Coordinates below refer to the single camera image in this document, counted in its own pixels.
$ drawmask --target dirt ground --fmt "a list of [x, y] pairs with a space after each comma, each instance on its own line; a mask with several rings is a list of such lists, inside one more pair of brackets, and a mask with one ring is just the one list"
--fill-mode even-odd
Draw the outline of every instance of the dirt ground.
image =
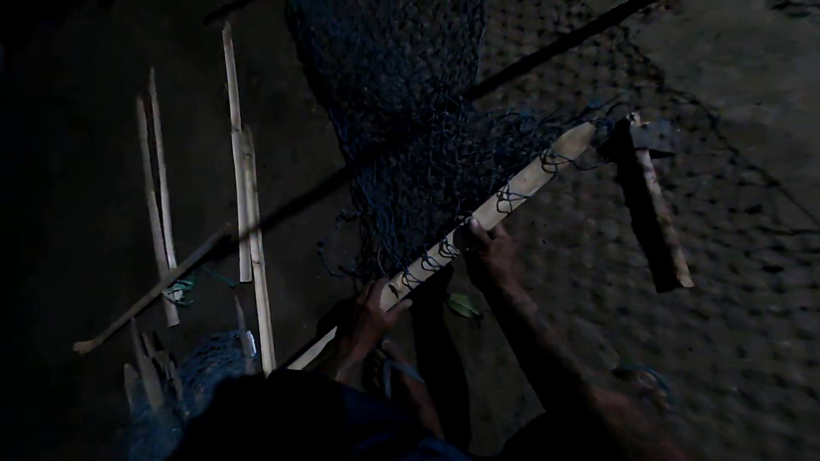
[[[562, 13], [550, 3], [488, 2], [482, 75], [554, 36], [545, 16]], [[590, 2], [582, 10], [595, 14], [613, 4]], [[122, 366], [133, 361], [130, 339], [121, 332], [85, 357], [71, 344], [99, 333], [157, 279], [134, 120], [134, 96], [145, 91], [150, 66], [157, 69], [178, 258], [235, 219], [221, 27], [202, 24], [220, 5], [120, 0], [63, 7], [60, 14], [18, 6], [23, 25], [25, 15], [42, 21], [30, 36], [4, 41], [0, 71], [8, 162], [2, 182], [12, 216], [13, 288], [2, 353], [11, 382], [2, 403], [10, 459], [116, 458], [128, 422]], [[645, 64], [635, 64], [639, 84], [618, 72], [593, 79], [594, 48], [614, 49], [611, 62], [633, 62], [625, 48], [601, 39], [480, 104], [583, 107], [606, 97], [608, 89], [591, 90], [598, 84], [592, 80], [601, 80], [661, 113], [670, 107], [691, 126], [695, 146], [657, 168], [696, 287], [654, 292], [608, 167], [568, 173], [509, 218], [522, 248], [523, 280], [591, 365], [629, 360], [662, 374], [674, 398], [670, 423], [697, 457], [820, 459], [820, 239], [805, 212], [820, 215], [813, 155], [820, 141], [813, 126], [820, 115], [820, 21], [812, 11], [774, 11], [764, 0], [671, 5], [626, 23], [635, 45], [663, 72], [663, 92], [641, 91], [657, 85], [655, 68]], [[283, 10], [282, 0], [260, 0], [232, 18], [263, 214], [344, 164]], [[719, 131], [701, 109], [673, 101], [680, 98], [673, 90], [719, 115]], [[749, 162], [779, 180], [804, 210]], [[341, 189], [265, 234], [280, 361], [353, 293], [351, 282], [329, 276], [317, 256], [317, 242], [333, 234], [347, 203]], [[209, 265], [232, 279], [237, 266], [237, 258]], [[481, 328], [453, 315], [446, 322], [470, 385], [471, 451], [492, 454], [542, 409], [460, 266], [451, 291], [469, 294], [488, 313]], [[252, 290], [240, 294], [253, 305]], [[195, 298], [172, 330], [158, 306], [140, 316], [140, 327], [156, 331], [180, 357], [203, 337], [236, 328], [224, 285], [203, 281]], [[407, 349], [411, 329], [406, 321], [395, 332]]]

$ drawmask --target sharpened stick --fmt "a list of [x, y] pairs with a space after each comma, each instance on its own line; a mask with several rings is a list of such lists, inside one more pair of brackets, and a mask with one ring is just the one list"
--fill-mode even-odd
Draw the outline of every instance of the sharpened stick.
[[[148, 219], [151, 222], [151, 237], [154, 244], [154, 257], [157, 260], [159, 278], [168, 275], [168, 261], [166, 260], [165, 244], [162, 238], [162, 226], [159, 221], [157, 194], [154, 192], [153, 171], [151, 169], [151, 149], [148, 147], [148, 121], [145, 118], [145, 102], [137, 96], [137, 122], [139, 124], [139, 148], [143, 154], [143, 175], [145, 176], [145, 198], [148, 200]], [[179, 325], [180, 316], [176, 306], [168, 299], [163, 298], [165, 317], [168, 326]]]
[[122, 317], [116, 319], [114, 323], [112, 323], [105, 331], [100, 333], [96, 338], [87, 341], [80, 341], [74, 343], [74, 351], [79, 352], [80, 354], [87, 354], [92, 350], [96, 349], [97, 346], [105, 342], [108, 338], [111, 337], [117, 330], [122, 328], [130, 319], [136, 317], [137, 314], [142, 312], [151, 301], [153, 301], [157, 296], [162, 294], [162, 291], [165, 288], [168, 288], [173, 284], [176, 279], [180, 278], [183, 274], [185, 274], [191, 267], [193, 267], [196, 263], [199, 262], [206, 254], [208, 254], [215, 246], [218, 244], [222, 239], [228, 237], [230, 235], [230, 225], [225, 225], [221, 230], [219, 230], [214, 235], [208, 237], [208, 240], [205, 240], [205, 243], [199, 246], [190, 256], [188, 256], [179, 266], [176, 267], [171, 273], [165, 276], [159, 283], [157, 283], [151, 291], [149, 291], [145, 296], [139, 299], [130, 309], [124, 314]]
[[239, 321], [239, 342], [242, 343], [242, 352], [245, 356], [245, 374], [250, 376], [253, 375], [253, 356], [250, 339], [248, 338], [250, 331], [245, 326], [245, 311], [235, 294], [234, 303], [236, 305], [236, 318]]
[[[244, 161], [242, 154], [242, 116], [239, 112], [239, 84], [236, 79], [234, 41], [230, 36], [230, 23], [222, 29], [222, 47], [225, 49], [225, 70], [228, 75], [228, 103], [230, 105], [230, 146], [234, 152], [236, 176], [236, 210], [239, 235], [248, 232], [248, 204], [245, 193]], [[248, 239], [239, 241], [239, 281], [251, 281], [251, 250]]]
[[137, 409], [137, 387], [139, 387], [139, 374], [130, 363], [126, 363], [122, 368], [123, 386], [125, 387], [125, 398], [128, 400], [128, 409], [131, 415]]
[[148, 92], [151, 95], [151, 115], [154, 126], [154, 142], [157, 150], [157, 168], [159, 170], [159, 203], [162, 212], [162, 236], [165, 239], [165, 254], [168, 269], [176, 268], [176, 250], [174, 249], [174, 232], [171, 225], [171, 197], [168, 194], [168, 175], [165, 167], [165, 144], [162, 142], [162, 123], [159, 117], [159, 97], [157, 96], [156, 72], [151, 68], [148, 75]]
[[[544, 164], [541, 157], [533, 160], [523, 170], [519, 171], [496, 195], [490, 197], [478, 207], [472, 214], [473, 219], [478, 220], [485, 229], [495, 227], [514, 209], [524, 203], [527, 198], [538, 192], [538, 189], [553, 179], [558, 170], [570, 164], [570, 160], [578, 158], [589, 147], [594, 134], [595, 126], [586, 122], [561, 135], [553, 144], [552, 150], [555, 156], [566, 159], [566, 162], [549, 165]], [[505, 198], [510, 196], [522, 198], [516, 200]], [[453, 229], [441, 244], [435, 245], [427, 251], [427, 260], [419, 258], [410, 264], [407, 272], [401, 272], [393, 277], [384, 291], [381, 292], [380, 307], [382, 310], [386, 311], [392, 308], [398, 301], [410, 294], [413, 288], [416, 288], [438, 271], [439, 268], [444, 267], [458, 256], [458, 251], [453, 245], [455, 231]], [[446, 249], [447, 251], [442, 253], [440, 249]], [[334, 327], [304, 354], [296, 358], [288, 368], [291, 370], [305, 368], [335, 336], [336, 328]]]
[[681, 242], [678, 240], [675, 227], [672, 225], [672, 214], [669, 212], [669, 206], [663, 198], [661, 186], [658, 184], [658, 176], [655, 173], [655, 167], [652, 165], [649, 150], [639, 149], [635, 151], [635, 155], [638, 159], [638, 165], [644, 173], [646, 189], [652, 199], [652, 208], [655, 211], [655, 216], [658, 218], [658, 226], [663, 235], [663, 241], [669, 248], [669, 253], [672, 256], [675, 278], [677, 278], [678, 283], [680, 283], [682, 287], [692, 288], [695, 286], [695, 283], [689, 275], [689, 266], [686, 265], [686, 258], [683, 256]]
[[256, 297], [257, 317], [259, 320], [259, 349], [262, 354], [262, 370], [265, 376], [276, 368], [273, 331], [271, 328], [271, 305], [267, 294], [267, 275], [265, 273], [265, 253], [262, 249], [262, 229], [259, 212], [259, 195], [256, 181], [256, 150], [253, 147], [253, 134], [247, 126], [243, 132], [245, 152], [245, 193], [248, 201], [248, 225], [250, 229], [251, 264], [253, 266], [253, 292]]
[[134, 341], [134, 352], [137, 355], [137, 368], [143, 378], [145, 395], [152, 409], [158, 409], [165, 403], [165, 394], [162, 393], [162, 384], [159, 374], [154, 367], [153, 360], [148, 356], [142, 338], [137, 331], [137, 322], [131, 319], [131, 339]]

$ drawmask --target person's left hand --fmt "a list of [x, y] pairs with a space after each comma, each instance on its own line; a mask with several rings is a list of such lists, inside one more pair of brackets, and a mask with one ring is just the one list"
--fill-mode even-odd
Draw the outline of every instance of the person's left hand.
[[353, 319], [349, 329], [339, 338], [340, 345], [354, 361], [364, 358], [378, 345], [399, 315], [412, 304], [410, 299], [399, 301], [387, 311], [381, 310], [381, 292], [390, 281], [382, 278], [369, 282], [359, 294], [353, 306]]

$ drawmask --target hand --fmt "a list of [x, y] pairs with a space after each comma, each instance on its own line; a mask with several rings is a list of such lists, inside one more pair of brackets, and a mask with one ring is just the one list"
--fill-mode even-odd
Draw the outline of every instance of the hand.
[[467, 260], [467, 272], [479, 290], [491, 284], [499, 288], [517, 284], [513, 273], [516, 245], [513, 238], [498, 224], [489, 232], [473, 218], [465, 223], [461, 249]]
[[353, 304], [353, 319], [339, 338], [352, 362], [364, 360], [393, 328], [401, 312], [412, 305], [410, 299], [405, 299], [387, 311], [381, 310], [381, 292], [389, 282], [386, 278], [369, 282]]

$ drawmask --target stick tip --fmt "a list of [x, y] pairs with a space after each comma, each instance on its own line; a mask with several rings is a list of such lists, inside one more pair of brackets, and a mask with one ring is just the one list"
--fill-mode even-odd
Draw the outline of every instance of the stick tip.
[[81, 355], [91, 352], [95, 347], [97, 347], [97, 343], [93, 340], [74, 343], [74, 351], [79, 352]]

